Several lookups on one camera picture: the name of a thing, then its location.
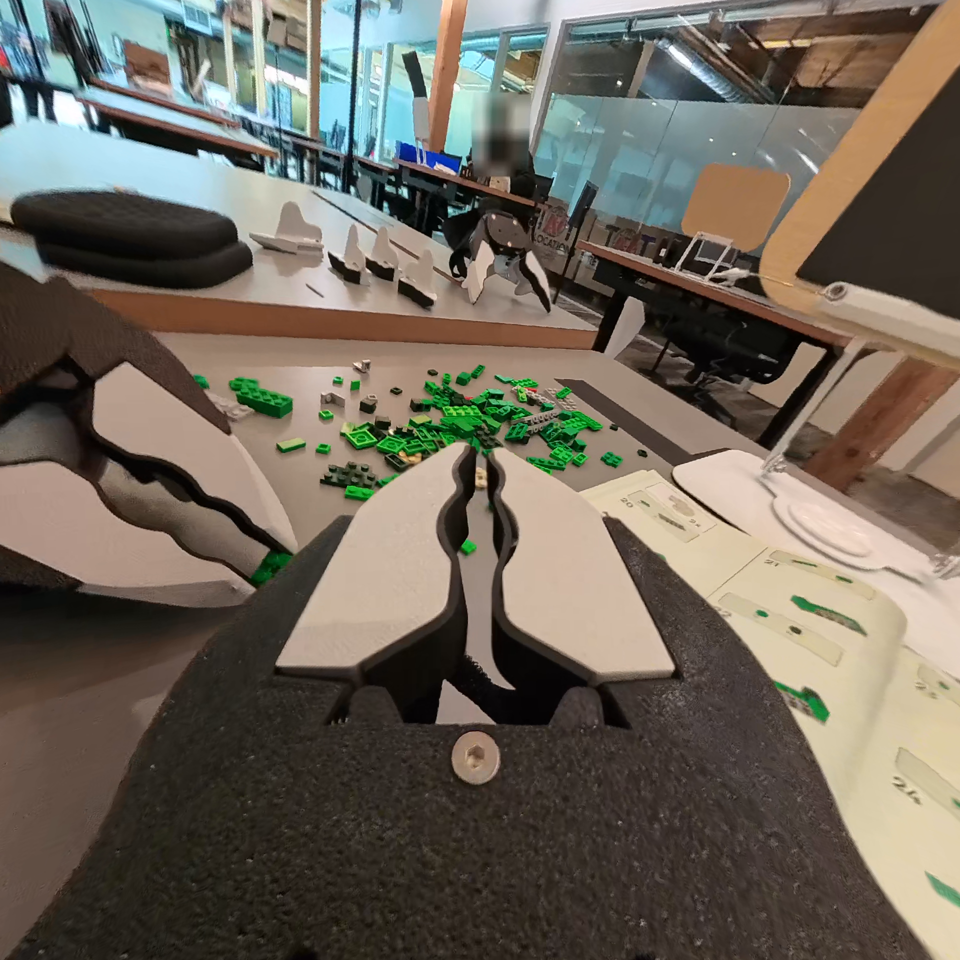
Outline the white stand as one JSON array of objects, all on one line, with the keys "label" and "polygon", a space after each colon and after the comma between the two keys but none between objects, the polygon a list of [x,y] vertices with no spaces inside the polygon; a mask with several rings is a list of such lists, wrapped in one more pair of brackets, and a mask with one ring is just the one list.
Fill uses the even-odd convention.
[{"label": "white stand", "polygon": [[800,428],[870,344],[900,346],[908,354],[932,354],[957,362],[958,294],[953,302],[930,292],[914,299],[850,283],[826,286],[817,310],[835,326],[852,330],[821,383],[803,402],[764,457],[728,449],[674,468],[677,485],[720,519],[769,546],[799,546],[855,572],[888,570],[930,584],[958,578],[958,546],[927,558],[862,518],[819,488],[788,472],[786,451]]}]

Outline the wood-edged black panel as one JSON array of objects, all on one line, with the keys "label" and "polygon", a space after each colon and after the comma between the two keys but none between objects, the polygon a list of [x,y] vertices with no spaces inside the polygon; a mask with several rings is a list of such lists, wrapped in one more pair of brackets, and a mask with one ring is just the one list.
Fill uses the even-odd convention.
[{"label": "wood-edged black panel", "polygon": [[767,242],[765,293],[844,282],[958,318],[959,6],[944,2]]}]

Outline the wooden post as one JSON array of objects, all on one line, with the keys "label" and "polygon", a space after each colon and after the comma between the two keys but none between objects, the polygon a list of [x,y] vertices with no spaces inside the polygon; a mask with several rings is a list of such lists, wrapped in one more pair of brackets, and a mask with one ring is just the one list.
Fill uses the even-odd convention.
[{"label": "wooden post", "polygon": [[912,357],[898,362],[802,470],[845,493],[958,381],[958,370]]}]

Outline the black office chair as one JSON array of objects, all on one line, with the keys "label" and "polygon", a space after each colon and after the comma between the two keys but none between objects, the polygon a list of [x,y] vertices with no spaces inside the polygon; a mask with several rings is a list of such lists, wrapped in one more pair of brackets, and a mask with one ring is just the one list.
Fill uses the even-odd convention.
[{"label": "black office chair", "polygon": [[692,371],[671,391],[706,409],[708,385],[741,378],[767,385],[779,379],[802,343],[797,331],[743,313],[687,313],[667,319],[665,345],[677,349]]}]

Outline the brick instruction booklet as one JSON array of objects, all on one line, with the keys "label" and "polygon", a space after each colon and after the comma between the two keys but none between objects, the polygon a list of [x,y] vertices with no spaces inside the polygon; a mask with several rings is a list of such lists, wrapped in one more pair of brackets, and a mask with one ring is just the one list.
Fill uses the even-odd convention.
[{"label": "brick instruction booklet", "polygon": [[746,643],[889,900],[931,957],[958,958],[958,678],[913,647],[927,612],[780,534],[739,530],[652,470],[582,496]]}]

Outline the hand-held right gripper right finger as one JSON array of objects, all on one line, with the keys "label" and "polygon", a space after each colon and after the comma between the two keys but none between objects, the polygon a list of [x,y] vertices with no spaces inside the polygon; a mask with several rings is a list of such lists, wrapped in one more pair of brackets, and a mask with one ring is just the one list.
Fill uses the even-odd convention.
[{"label": "hand-held right gripper right finger", "polygon": [[664,679],[675,663],[604,515],[505,450],[487,460],[491,652],[516,690]]}]

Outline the grey table with wooden edge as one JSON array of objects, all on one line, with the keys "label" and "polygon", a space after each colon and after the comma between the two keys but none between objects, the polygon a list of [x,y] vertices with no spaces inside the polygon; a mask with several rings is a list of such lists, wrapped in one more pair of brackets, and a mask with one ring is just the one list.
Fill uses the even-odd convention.
[{"label": "grey table with wooden edge", "polygon": [[[355,223],[308,187],[181,153],[114,139],[72,126],[30,121],[1,137],[2,261],[37,279],[51,270],[31,237],[10,230],[9,206],[20,195],[48,189],[111,189],[214,210],[229,217],[253,250],[253,265],[210,289],[169,291],[66,271],[66,280],[140,326],[170,333],[344,339],[589,350],[594,328],[563,309],[547,313],[534,294],[491,278],[476,304],[446,275],[426,310],[373,278],[369,286],[342,281],[326,257],[274,252],[251,243],[268,234],[283,205],[298,203],[320,226],[327,250],[342,252]],[[306,288],[310,283],[324,297]]]}]

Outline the black tape strip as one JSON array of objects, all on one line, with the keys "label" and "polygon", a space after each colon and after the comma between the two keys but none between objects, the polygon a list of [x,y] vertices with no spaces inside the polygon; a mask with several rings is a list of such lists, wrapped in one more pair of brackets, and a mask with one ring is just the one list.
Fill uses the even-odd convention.
[{"label": "black tape strip", "polygon": [[558,384],[562,388],[568,388],[576,398],[606,417],[613,426],[619,427],[622,432],[637,441],[643,450],[654,454],[669,467],[673,468],[697,458],[695,454],[679,446],[587,381],[561,378]]}]

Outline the loose grey wedge part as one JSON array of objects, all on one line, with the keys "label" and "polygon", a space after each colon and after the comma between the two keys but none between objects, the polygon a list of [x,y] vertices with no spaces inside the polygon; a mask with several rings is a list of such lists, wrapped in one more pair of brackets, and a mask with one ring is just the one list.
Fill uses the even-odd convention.
[{"label": "loose grey wedge part", "polygon": [[248,238],[265,250],[294,256],[320,258],[325,250],[321,227],[308,222],[293,200],[283,204],[273,233],[251,231]]},{"label": "loose grey wedge part", "polygon": [[366,270],[378,280],[393,283],[398,276],[399,256],[391,242],[389,229],[381,226],[370,254],[366,256]]},{"label": "loose grey wedge part", "polygon": [[425,310],[433,309],[437,301],[432,251],[426,246],[413,257],[399,274],[397,293]]},{"label": "loose grey wedge part", "polygon": [[359,244],[358,224],[353,222],[346,234],[343,251],[338,254],[326,251],[331,270],[344,282],[370,286],[371,274],[367,268],[366,255]]}]

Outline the pile of green bricks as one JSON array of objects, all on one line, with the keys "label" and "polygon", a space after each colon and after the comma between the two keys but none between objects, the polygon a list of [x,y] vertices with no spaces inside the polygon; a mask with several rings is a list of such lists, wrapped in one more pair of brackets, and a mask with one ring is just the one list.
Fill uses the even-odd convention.
[{"label": "pile of green bricks", "polygon": [[546,474],[565,478],[587,464],[617,470],[618,424],[586,408],[569,386],[488,375],[483,365],[456,374],[431,367],[402,376],[394,367],[275,372],[198,385],[264,454],[268,479],[295,522],[313,532],[327,516],[351,513],[374,494],[437,454],[464,443],[477,453],[477,486],[486,486],[487,456],[514,452]]}]

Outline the black cushion pad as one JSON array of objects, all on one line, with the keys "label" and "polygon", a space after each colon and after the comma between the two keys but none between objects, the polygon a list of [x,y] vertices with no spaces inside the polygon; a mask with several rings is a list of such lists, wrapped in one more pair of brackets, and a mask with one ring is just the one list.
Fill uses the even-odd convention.
[{"label": "black cushion pad", "polygon": [[23,194],[9,218],[38,244],[121,258],[199,258],[239,240],[234,221],[220,213],[114,190]]},{"label": "black cushion pad", "polygon": [[35,246],[47,265],[104,280],[160,289],[208,289],[251,269],[254,255],[236,242],[199,256],[182,258],[134,257],[73,246],[43,243]]}]

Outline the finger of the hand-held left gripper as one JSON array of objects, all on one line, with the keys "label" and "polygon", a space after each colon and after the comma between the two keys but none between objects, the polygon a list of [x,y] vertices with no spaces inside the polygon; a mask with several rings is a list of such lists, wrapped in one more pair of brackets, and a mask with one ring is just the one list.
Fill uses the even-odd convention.
[{"label": "finger of the hand-held left gripper", "polygon": [[41,571],[2,578],[180,608],[255,591],[259,467],[246,450],[2,451],[2,549]]},{"label": "finger of the hand-held left gripper", "polygon": [[231,512],[267,544],[298,550],[280,498],[240,440],[137,367],[121,364],[96,381],[91,426],[114,449],[170,468],[201,501]]}]

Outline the wooden pillar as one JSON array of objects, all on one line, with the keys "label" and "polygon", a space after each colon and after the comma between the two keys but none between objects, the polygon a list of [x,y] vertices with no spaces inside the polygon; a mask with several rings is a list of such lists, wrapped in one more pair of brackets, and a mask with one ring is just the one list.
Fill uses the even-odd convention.
[{"label": "wooden pillar", "polygon": [[468,1],[442,1],[433,73],[429,92],[429,133],[427,149],[446,149],[454,85],[459,74],[463,31]]}]

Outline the long grey table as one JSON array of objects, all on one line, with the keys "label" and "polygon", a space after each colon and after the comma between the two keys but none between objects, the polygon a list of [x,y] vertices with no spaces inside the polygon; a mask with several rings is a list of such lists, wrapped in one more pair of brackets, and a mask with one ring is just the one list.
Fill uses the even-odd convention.
[{"label": "long grey table", "polygon": [[261,171],[266,160],[279,160],[281,151],[254,138],[241,126],[203,114],[184,113],[174,106],[138,100],[125,93],[87,87],[75,99],[95,112],[95,128],[115,131],[121,138],[196,157],[220,155],[246,169]]}]

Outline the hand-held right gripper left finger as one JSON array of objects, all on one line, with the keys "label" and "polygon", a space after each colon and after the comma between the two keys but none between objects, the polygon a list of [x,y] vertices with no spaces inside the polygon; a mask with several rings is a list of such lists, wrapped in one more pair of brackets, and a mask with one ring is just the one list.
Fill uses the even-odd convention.
[{"label": "hand-held right gripper left finger", "polygon": [[466,652],[458,552],[472,447],[456,441],[360,507],[276,662],[282,676],[379,687],[406,723],[433,724]]}]

